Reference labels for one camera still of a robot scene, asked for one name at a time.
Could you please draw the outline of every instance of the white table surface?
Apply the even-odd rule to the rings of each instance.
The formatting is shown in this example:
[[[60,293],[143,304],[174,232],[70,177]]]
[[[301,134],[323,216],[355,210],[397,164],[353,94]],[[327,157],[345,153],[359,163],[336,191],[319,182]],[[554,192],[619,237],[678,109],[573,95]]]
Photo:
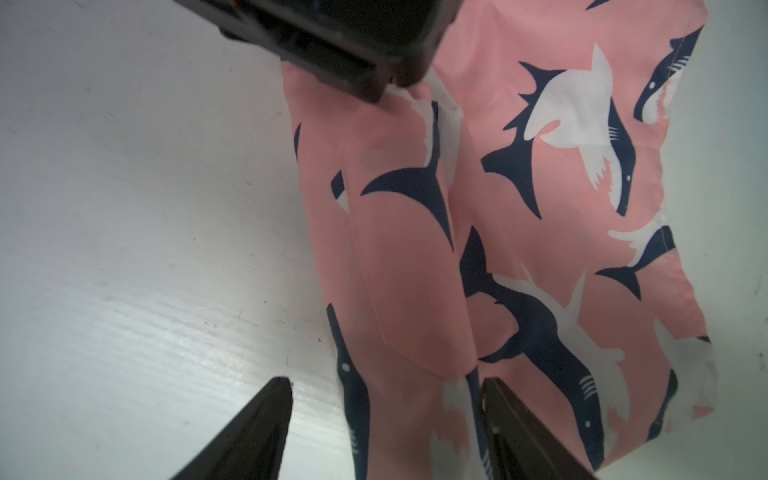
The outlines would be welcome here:
[[[708,5],[664,183],[720,408],[604,480],[768,471],[768,2]],[[0,0],[0,479],[165,480],[275,375],[281,478],[352,478],[277,59],[170,0]]]

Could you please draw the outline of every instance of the pink shark print garment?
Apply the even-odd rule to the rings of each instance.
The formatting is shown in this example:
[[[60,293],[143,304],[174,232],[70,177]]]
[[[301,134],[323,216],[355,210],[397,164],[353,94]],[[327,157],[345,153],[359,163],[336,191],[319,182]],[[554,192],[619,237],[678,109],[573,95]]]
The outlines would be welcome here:
[[[598,469],[714,407],[664,213],[700,0],[466,0],[365,104],[283,64],[357,480],[491,478],[502,379]]]

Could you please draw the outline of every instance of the shark pattern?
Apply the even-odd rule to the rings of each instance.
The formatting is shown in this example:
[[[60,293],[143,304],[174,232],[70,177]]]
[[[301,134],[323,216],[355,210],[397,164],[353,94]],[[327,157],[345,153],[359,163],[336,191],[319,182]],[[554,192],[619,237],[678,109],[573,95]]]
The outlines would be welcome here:
[[[655,124],[659,121],[660,103],[664,107],[666,117],[666,110],[677,91],[683,70],[688,65],[702,29],[703,27],[688,36],[674,38],[670,41],[672,52],[656,66],[635,104],[634,117],[636,120],[646,124]]]
[[[507,177],[536,217],[541,218],[533,188],[533,140],[549,124],[559,122],[541,139],[555,148],[578,148],[594,188],[610,170],[611,206],[623,217],[629,207],[637,155],[611,93],[613,71],[595,45],[591,70],[546,71],[522,64],[536,81],[536,92],[522,94],[528,106],[505,127],[517,128],[512,145],[482,159],[487,173]]]
[[[299,161],[299,138],[301,137],[301,124],[296,127],[296,133],[293,134],[293,153],[296,154],[296,161]]]
[[[536,91],[532,94],[520,94],[520,97],[528,102],[528,106],[504,127],[505,131],[515,129],[515,139],[512,144],[485,155],[481,163],[486,173],[499,174],[511,181],[517,187],[522,200],[531,212],[541,219],[533,189],[533,167],[531,165],[533,161],[533,138],[525,138],[525,127],[544,88],[553,78],[565,70],[541,70],[523,61],[520,62],[520,65],[528,70],[536,81]]]
[[[440,115],[440,163],[445,172],[445,182],[448,188],[453,185],[453,177],[458,163],[458,144],[462,138],[462,122],[464,110],[453,98],[451,92],[442,82],[442,79],[434,68],[427,71],[423,80],[429,85],[432,92],[432,100],[438,104]]]
[[[496,363],[525,354],[570,402],[589,462],[592,468],[599,468],[618,438],[608,425],[608,410],[613,408],[628,419],[629,392],[618,366],[624,352],[602,349],[577,323],[584,275],[574,288],[571,302],[563,307],[538,288],[529,275],[528,280],[514,280],[489,273],[485,249],[474,227],[460,270],[465,296],[489,295],[518,322],[517,333],[480,360]]]
[[[364,197],[375,192],[392,192],[405,195],[424,206],[437,220],[445,237],[453,248],[453,238],[448,219],[448,209],[437,180],[437,165],[440,160],[440,130],[438,125],[439,106],[436,101],[412,101],[412,105],[427,123],[427,160],[424,167],[401,168],[375,178],[360,194]]]
[[[485,430],[478,414],[480,383],[475,368],[465,378],[445,382],[442,387],[442,407],[445,412],[458,412],[467,428],[468,450],[456,450],[450,439],[432,434],[429,457],[433,480],[478,480],[485,476],[493,480],[491,456]]]
[[[659,319],[654,319],[656,338],[670,363],[667,394],[648,430],[653,440],[665,429],[675,429],[694,419],[694,407],[714,407],[717,371],[712,344],[699,338],[676,339]]]
[[[600,5],[603,5],[604,3],[608,3],[608,2],[610,2],[610,1],[611,1],[611,0],[594,0],[594,2],[592,2],[592,3],[591,3],[591,4],[590,4],[588,7],[587,7],[587,10],[591,10],[591,9],[593,9],[593,8],[595,8],[595,7],[599,7]]]
[[[663,210],[659,210],[653,220],[634,232],[610,230],[608,234],[617,240],[629,242],[630,247],[635,250],[635,255],[627,266],[607,268],[596,272],[595,275],[616,280],[627,287],[638,300],[642,300],[637,272],[675,248],[672,229],[667,225],[666,214]]]
[[[555,148],[578,148],[592,186],[597,188],[610,169],[611,206],[627,214],[636,159],[634,145],[621,122],[611,92],[611,64],[597,45],[591,70],[567,70],[547,84],[536,103],[525,140],[533,140],[554,121],[559,125],[541,139]]]
[[[346,188],[344,188],[344,175],[342,175],[341,170],[339,170],[339,173],[337,173],[333,177],[333,180],[331,180],[331,194],[333,194],[333,198],[339,202],[341,208],[343,208],[345,212],[349,213],[349,199],[346,197]]]
[[[333,304],[326,309],[333,341],[336,343],[336,371],[344,390],[344,412],[349,425],[349,440],[352,443],[355,479],[365,480],[368,476],[368,444],[371,432],[371,405],[368,387],[355,368],[352,357],[346,349],[344,337]]]

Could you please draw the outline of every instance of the shark print fabric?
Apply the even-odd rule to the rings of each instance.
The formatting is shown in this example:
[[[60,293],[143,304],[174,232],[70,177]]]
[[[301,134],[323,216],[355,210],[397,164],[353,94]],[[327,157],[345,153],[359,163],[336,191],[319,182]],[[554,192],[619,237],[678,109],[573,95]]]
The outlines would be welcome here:
[[[706,17],[464,0],[376,105],[283,63],[356,480],[493,480],[491,377],[592,470],[715,407],[659,153]]]

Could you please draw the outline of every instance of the navy shark print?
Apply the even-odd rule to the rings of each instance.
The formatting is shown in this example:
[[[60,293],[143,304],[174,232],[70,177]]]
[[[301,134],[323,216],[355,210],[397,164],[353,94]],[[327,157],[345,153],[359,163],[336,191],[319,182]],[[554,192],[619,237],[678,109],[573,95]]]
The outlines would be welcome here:
[[[619,204],[616,207],[616,211],[622,217],[626,217],[627,208],[629,208],[629,192],[632,188],[634,163],[637,159],[637,154],[635,153],[632,139],[629,137],[627,129],[624,128],[624,124],[621,122],[613,98],[611,99],[611,110],[608,113],[608,135],[611,137],[611,146],[613,147],[616,158],[618,158],[619,165],[621,166],[621,197],[619,198]]]
[[[437,164],[440,160],[440,130],[438,127],[438,104],[432,102],[432,156],[426,167],[401,168],[387,172],[374,179],[362,191],[361,196],[375,192],[393,192],[419,202],[437,220],[445,237],[453,248],[448,209],[437,181]]]
[[[611,0],[594,0],[594,2],[592,2],[592,3],[591,3],[591,4],[590,4],[588,7],[587,7],[587,10],[591,10],[591,9],[593,9],[593,8],[595,8],[595,7],[599,7],[600,5],[603,5],[604,3],[608,3],[608,2],[610,2],[610,1],[611,1]]]
[[[299,160],[299,137],[301,137],[301,124],[296,127],[296,133],[293,134],[293,153],[296,154],[296,160]]]
[[[331,180],[331,193],[333,193],[333,198],[337,200],[344,193],[344,176],[341,174],[341,170]]]
[[[675,38],[670,41],[672,52],[664,57],[654,69],[650,80],[645,84],[645,89],[634,107],[636,120],[647,124],[656,123],[658,118],[658,102],[664,86],[669,81],[679,81],[682,70],[688,65],[691,54],[699,39],[702,28],[683,38]]]
[[[355,464],[355,479],[365,480],[368,476],[368,442],[371,432],[371,405],[368,387],[357,372],[352,357],[346,349],[344,337],[339,328],[339,320],[333,305],[326,310],[331,326],[333,341],[336,343],[336,371],[344,389],[344,412],[349,425],[349,438],[352,442],[352,455]]]
[[[541,218],[536,203],[536,194],[533,190],[533,168],[531,162],[533,160],[534,139],[525,140],[525,127],[531,118],[536,102],[544,91],[544,87],[547,86],[552,78],[557,77],[565,70],[541,70],[523,61],[520,62],[520,65],[525,67],[533,76],[536,81],[536,91],[532,94],[520,94],[522,99],[528,102],[528,106],[504,127],[504,130],[517,129],[512,145],[492,151],[490,154],[485,155],[481,162],[486,173],[507,177],[517,187],[520,196],[525,204],[528,205],[528,208],[531,209],[531,212],[536,217]]]
[[[604,431],[594,378],[558,338],[558,325],[552,312],[536,297],[496,283],[486,270],[485,249],[474,227],[459,266],[465,296],[485,293],[518,322],[517,333],[499,350],[480,360],[496,363],[525,354],[570,402],[589,462],[592,468],[599,468],[605,460]]]
[[[643,251],[643,256],[640,257],[640,260],[635,265],[607,268],[605,270],[600,270],[595,275],[606,276],[616,280],[627,287],[638,300],[642,300],[640,283],[637,281],[637,272],[650,265],[654,260],[661,257],[666,252],[674,250],[674,248],[672,229],[667,225],[664,225],[659,230],[656,230],[656,233],[650,238],[650,241]]]
[[[477,368],[472,370],[467,376],[469,385],[469,394],[472,396],[472,411],[475,413],[475,434],[478,438],[478,449],[480,450],[480,459],[482,460],[485,476],[493,480],[493,467],[491,465],[491,455],[488,452],[488,439],[485,437],[485,428],[480,418],[480,375]]]
[[[669,383],[667,384],[667,394],[664,395],[664,401],[661,403],[661,408],[659,409],[658,415],[656,415],[656,419],[652,424],[650,424],[650,428],[648,429],[649,442],[661,435],[661,428],[664,426],[664,414],[667,413],[667,407],[669,406],[670,400],[672,400],[672,397],[674,397],[675,393],[677,393],[677,375],[674,374],[674,370],[670,370],[670,379]]]

